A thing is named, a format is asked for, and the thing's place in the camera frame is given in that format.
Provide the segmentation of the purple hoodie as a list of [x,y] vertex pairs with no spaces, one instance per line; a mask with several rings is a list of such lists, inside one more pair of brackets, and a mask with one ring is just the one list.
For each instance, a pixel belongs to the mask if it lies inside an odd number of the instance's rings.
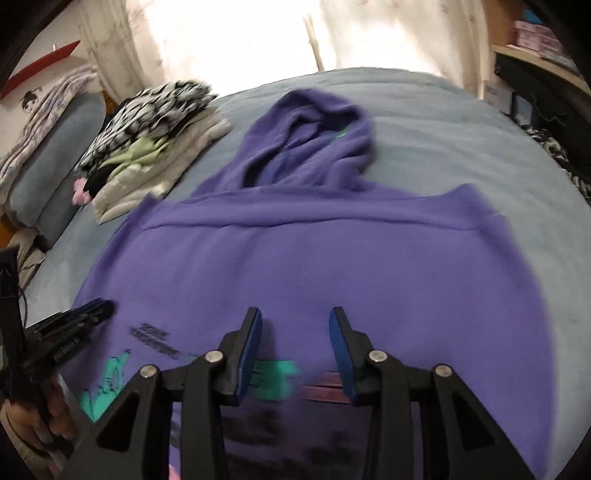
[[447,364],[542,477],[553,414],[544,301],[510,225],[472,185],[421,197],[370,182],[370,116],[284,95],[238,155],[176,203],[144,199],[76,301],[116,305],[63,372],[97,420],[147,364],[189,363],[263,314],[245,402],[223,415],[237,479],[358,479],[369,413],[330,403],[329,314],[419,368]]

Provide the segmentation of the black white clothes pile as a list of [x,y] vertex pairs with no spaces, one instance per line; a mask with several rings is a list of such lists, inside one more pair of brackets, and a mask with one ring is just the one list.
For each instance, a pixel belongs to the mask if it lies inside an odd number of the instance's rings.
[[567,152],[560,143],[547,130],[537,129],[531,125],[522,126],[522,130],[554,159],[559,168],[567,175],[571,183],[585,199],[586,203],[590,204],[590,182],[575,173],[569,162]]

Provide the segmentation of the grey blue pillow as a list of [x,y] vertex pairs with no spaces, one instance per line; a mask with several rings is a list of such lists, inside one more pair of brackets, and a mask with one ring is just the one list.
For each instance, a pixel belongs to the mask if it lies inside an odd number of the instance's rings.
[[53,247],[78,208],[72,204],[75,166],[106,115],[99,93],[74,98],[13,182],[5,210],[17,226],[32,228]]

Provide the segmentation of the pink small plush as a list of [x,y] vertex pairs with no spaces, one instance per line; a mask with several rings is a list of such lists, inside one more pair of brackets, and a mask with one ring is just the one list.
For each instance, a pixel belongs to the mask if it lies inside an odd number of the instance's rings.
[[87,179],[84,177],[74,181],[71,200],[73,206],[85,206],[93,200],[94,194],[86,188],[86,183]]

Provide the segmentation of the black folded garment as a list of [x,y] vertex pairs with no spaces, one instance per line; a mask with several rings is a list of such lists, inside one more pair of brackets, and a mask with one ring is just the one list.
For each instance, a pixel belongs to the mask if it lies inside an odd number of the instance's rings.
[[94,171],[86,180],[84,190],[94,198],[107,183],[109,176],[116,169],[115,165],[106,165]]

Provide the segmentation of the cream folded garment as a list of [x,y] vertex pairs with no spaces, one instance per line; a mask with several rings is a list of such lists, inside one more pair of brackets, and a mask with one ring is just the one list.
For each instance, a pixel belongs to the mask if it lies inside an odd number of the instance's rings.
[[215,108],[197,115],[179,135],[164,156],[151,166],[131,167],[107,181],[92,200],[98,224],[112,221],[133,210],[151,195],[163,199],[197,157],[211,144],[229,133],[231,124]]

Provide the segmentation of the light green folded garment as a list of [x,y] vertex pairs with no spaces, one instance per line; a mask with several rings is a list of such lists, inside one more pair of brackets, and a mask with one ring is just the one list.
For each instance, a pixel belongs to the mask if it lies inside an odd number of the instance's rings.
[[107,180],[110,181],[116,175],[131,167],[135,169],[143,168],[158,162],[173,143],[173,140],[165,138],[158,140],[148,137],[139,138],[125,150],[103,161],[99,169],[111,168],[111,172],[107,177]]

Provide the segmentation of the black white patterned garment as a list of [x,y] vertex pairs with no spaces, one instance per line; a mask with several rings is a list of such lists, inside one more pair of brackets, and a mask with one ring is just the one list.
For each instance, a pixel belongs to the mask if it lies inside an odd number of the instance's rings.
[[93,173],[103,161],[140,138],[170,139],[216,98],[200,81],[176,81],[144,89],[123,101],[80,157],[75,169]]

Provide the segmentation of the floral patterned pillow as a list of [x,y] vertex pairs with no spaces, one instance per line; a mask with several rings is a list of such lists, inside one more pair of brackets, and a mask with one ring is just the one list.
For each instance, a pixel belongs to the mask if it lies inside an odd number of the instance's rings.
[[21,168],[54,127],[71,101],[98,79],[98,69],[83,65],[62,76],[42,98],[12,149],[1,158],[1,189],[9,190]]

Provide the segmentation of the light blue fleece blanket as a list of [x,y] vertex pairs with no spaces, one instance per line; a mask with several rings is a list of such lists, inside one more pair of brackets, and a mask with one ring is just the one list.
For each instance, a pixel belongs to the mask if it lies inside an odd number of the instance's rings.
[[[590,425],[589,206],[556,162],[497,110],[444,80],[384,69],[315,74],[219,99],[231,130],[163,201],[190,198],[235,159],[252,125],[294,90],[322,91],[366,111],[373,159],[363,177],[370,182],[421,197],[472,185],[508,221],[547,314],[553,414],[547,470],[537,478],[557,477]],[[31,320],[80,305],[82,284],[128,216],[97,225],[90,209],[76,215],[27,291]],[[98,419],[81,410],[65,383],[77,426],[86,431]]]

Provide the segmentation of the cream window curtain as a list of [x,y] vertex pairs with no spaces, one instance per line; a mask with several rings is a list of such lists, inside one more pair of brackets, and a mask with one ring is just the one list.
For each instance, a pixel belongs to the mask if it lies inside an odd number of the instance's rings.
[[83,44],[115,99],[175,80],[220,95],[376,67],[481,96],[492,74],[480,1],[79,1]]

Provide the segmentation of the pink boxes stack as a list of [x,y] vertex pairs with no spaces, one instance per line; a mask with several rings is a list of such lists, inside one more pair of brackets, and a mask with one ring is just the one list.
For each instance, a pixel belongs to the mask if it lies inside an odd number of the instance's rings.
[[564,51],[563,45],[549,28],[526,21],[514,22],[510,43],[536,52]]

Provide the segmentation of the wooden wall shelf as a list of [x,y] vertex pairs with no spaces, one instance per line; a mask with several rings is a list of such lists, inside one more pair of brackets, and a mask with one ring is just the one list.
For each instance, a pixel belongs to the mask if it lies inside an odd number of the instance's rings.
[[574,73],[561,67],[560,65],[554,64],[546,59],[543,59],[536,52],[521,49],[520,47],[516,47],[513,45],[492,45],[491,50],[498,55],[504,55],[525,62],[527,64],[536,66],[537,68],[540,68],[548,73],[551,73],[561,78],[562,80],[566,81],[572,86],[577,87],[579,90],[586,93],[587,95],[590,94],[590,88],[582,77],[575,75]]

